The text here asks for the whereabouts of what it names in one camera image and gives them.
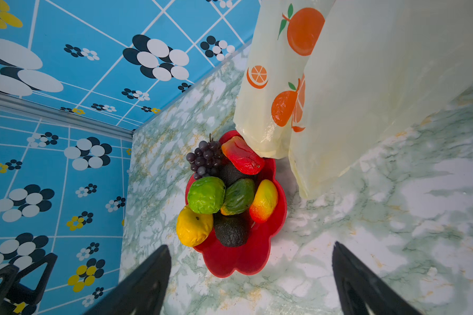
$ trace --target green leaf print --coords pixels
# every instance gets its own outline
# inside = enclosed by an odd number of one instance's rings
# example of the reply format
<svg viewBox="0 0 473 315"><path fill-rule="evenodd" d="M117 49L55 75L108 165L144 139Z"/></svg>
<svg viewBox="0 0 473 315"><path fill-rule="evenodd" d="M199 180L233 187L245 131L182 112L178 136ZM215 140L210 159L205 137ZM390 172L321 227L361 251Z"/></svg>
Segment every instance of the green leaf print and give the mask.
<svg viewBox="0 0 473 315"><path fill-rule="evenodd" d="M285 24L287 24L287 21L286 21L286 20L282 20L282 21L280 22L280 29L278 30L277 40L278 40L278 37L280 36L280 34L282 33L282 31L284 30Z"/></svg>
<svg viewBox="0 0 473 315"><path fill-rule="evenodd" d="M289 4L289 8L287 9L287 17L291 18L292 16L292 3Z"/></svg>

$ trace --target dark avocado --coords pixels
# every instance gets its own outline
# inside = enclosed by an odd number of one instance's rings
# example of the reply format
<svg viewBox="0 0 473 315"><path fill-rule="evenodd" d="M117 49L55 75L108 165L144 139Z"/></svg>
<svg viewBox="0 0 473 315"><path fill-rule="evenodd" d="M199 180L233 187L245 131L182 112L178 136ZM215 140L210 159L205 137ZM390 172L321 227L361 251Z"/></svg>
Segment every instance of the dark avocado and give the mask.
<svg viewBox="0 0 473 315"><path fill-rule="evenodd" d="M239 170L232 164L229 163L221 168L219 171L219 178L224 181L224 184L226 187L230 187L233 185L237 180L239 179L252 179L253 181L256 181L258 178L258 175L247 175Z"/></svg>
<svg viewBox="0 0 473 315"><path fill-rule="evenodd" d="M247 243L250 226L245 212L233 216L214 213L215 237L225 247L239 247Z"/></svg>

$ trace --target blue tile wall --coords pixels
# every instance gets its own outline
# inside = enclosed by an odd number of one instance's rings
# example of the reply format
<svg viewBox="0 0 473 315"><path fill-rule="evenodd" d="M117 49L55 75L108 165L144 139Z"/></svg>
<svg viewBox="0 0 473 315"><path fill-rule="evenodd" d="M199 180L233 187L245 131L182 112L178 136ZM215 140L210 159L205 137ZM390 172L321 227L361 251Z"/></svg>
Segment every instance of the blue tile wall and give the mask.
<svg viewBox="0 0 473 315"><path fill-rule="evenodd" d="M252 39L260 2L0 0L0 92L134 130Z"/></svg>
<svg viewBox="0 0 473 315"><path fill-rule="evenodd" d="M81 314L117 285L131 145L0 108L0 268L58 256L37 313Z"/></svg>

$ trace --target orange slice print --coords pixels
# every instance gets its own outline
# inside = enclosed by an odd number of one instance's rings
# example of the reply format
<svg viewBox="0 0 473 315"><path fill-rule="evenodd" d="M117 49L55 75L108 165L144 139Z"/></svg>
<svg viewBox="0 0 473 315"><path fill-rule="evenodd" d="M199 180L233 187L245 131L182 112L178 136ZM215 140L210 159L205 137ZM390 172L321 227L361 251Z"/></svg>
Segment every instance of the orange slice print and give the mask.
<svg viewBox="0 0 473 315"><path fill-rule="evenodd" d="M299 127L297 124L301 121L303 117L303 106L305 105L305 74L300 80L297 89L298 97L296 98L295 108L292 110L292 120L291 120L291 128L299 133L303 131L304 127Z"/></svg>
<svg viewBox="0 0 473 315"><path fill-rule="evenodd" d="M268 84L268 75L263 66L254 66L249 76L249 69L247 68L247 81L256 89L262 89Z"/></svg>

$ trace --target green avocado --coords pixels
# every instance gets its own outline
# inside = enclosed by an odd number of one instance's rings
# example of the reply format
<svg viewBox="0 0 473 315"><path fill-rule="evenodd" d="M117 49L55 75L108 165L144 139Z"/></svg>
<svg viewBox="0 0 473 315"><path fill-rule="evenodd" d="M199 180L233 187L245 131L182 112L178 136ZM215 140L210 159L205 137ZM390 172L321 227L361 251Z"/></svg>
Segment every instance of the green avocado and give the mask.
<svg viewBox="0 0 473 315"><path fill-rule="evenodd" d="M234 216L214 214L215 237L225 247L239 247L247 243L250 226L245 219L245 213Z"/></svg>
<svg viewBox="0 0 473 315"><path fill-rule="evenodd" d="M254 181L250 178L240 178L226 190L221 214L235 215L246 211L254 201Z"/></svg>
<svg viewBox="0 0 473 315"><path fill-rule="evenodd" d="M216 213L224 203L225 190L221 179L213 176L201 178L189 188L188 204L196 213Z"/></svg>
<svg viewBox="0 0 473 315"><path fill-rule="evenodd" d="M219 178L224 181L226 187L230 187L241 178L256 180L258 178L258 175L244 174L237 170L237 168L232 163L229 163L221 168L221 170L219 171Z"/></svg>

